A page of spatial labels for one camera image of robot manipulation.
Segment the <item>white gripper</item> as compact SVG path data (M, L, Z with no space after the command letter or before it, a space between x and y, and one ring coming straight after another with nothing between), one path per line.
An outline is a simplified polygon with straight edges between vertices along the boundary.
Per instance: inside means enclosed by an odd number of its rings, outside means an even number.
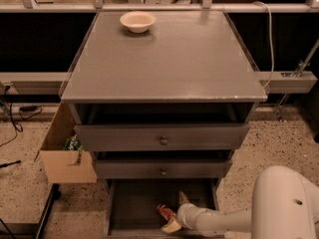
M180 207L176 213L176 219L172 218L161 230L165 233L173 233L183 228L200 232L199 216L205 212L204 208L189 203L187 196L181 191L178 194Z

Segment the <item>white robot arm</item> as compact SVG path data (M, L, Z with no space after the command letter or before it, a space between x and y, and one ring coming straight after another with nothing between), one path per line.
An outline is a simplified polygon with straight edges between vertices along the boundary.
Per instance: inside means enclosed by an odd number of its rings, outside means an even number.
M187 228L204 237L231 231L247 232L251 239L317 239L319 187L288 167L270 166L258 175L247 209L200 208L181 193L177 211L163 204L157 211L166 220L161 228L166 233Z

